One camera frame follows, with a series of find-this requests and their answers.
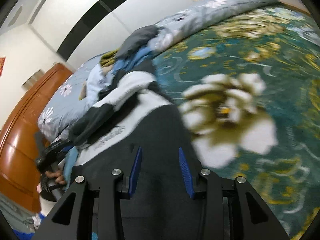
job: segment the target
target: green patterned blanket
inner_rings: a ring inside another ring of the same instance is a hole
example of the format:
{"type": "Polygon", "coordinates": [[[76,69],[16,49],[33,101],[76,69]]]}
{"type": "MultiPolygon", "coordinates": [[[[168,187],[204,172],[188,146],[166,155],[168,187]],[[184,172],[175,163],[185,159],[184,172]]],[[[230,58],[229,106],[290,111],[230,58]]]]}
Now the green patterned blanket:
{"type": "Polygon", "coordinates": [[[245,176],[297,240],[320,209],[320,45],[277,4],[225,20],[154,59],[204,166],[245,176]]]}

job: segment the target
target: human hand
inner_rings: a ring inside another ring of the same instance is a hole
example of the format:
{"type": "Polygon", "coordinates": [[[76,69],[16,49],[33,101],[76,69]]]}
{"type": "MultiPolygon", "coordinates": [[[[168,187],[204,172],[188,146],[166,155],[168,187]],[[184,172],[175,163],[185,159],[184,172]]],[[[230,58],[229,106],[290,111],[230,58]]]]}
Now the human hand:
{"type": "Polygon", "coordinates": [[[46,172],[45,172],[45,175],[46,175],[48,178],[50,178],[50,179],[56,178],[56,179],[55,179],[55,182],[56,182],[57,184],[66,185],[66,183],[67,183],[67,182],[65,181],[63,175],[62,175],[62,170],[58,170],[58,171],[56,171],[56,172],[46,171],[46,172]]]}

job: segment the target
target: glossy wooden furniture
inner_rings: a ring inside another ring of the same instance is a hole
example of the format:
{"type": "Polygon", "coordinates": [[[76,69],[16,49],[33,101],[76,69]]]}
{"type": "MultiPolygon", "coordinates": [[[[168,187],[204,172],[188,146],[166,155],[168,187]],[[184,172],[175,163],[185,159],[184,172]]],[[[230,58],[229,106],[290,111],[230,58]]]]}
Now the glossy wooden furniture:
{"type": "Polygon", "coordinates": [[[39,172],[34,133],[37,120],[56,90],[72,74],[64,65],[54,65],[23,96],[0,132],[0,192],[22,207],[39,212],[36,187],[39,172]]]}

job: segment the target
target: red poster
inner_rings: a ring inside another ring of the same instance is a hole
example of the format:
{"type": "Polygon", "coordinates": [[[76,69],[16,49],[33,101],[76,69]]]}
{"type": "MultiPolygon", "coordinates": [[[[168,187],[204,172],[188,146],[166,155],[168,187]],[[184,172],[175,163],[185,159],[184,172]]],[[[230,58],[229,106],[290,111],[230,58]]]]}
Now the red poster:
{"type": "Polygon", "coordinates": [[[0,77],[2,75],[4,61],[5,61],[5,57],[0,57],[0,77]]]}

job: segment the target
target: metal screw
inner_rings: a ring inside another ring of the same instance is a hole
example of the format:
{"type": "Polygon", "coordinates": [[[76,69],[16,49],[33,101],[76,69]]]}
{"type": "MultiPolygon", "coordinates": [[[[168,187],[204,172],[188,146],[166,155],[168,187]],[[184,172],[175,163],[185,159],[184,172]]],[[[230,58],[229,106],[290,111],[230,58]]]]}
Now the metal screw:
{"type": "Polygon", "coordinates": [[[244,178],[244,177],[238,177],[237,178],[237,181],[239,182],[239,183],[245,183],[246,182],[246,179],[244,178]]]}
{"type": "Polygon", "coordinates": [[[121,170],[120,169],[114,169],[112,172],[112,175],[119,175],[121,173],[121,170]]]}
{"type": "Polygon", "coordinates": [[[201,174],[203,174],[203,175],[209,175],[209,174],[210,174],[210,170],[208,170],[208,169],[202,169],[202,170],[201,170],[201,174]]]}
{"type": "Polygon", "coordinates": [[[81,184],[82,182],[84,182],[84,176],[76,177],[76,183],[81,184]]]}

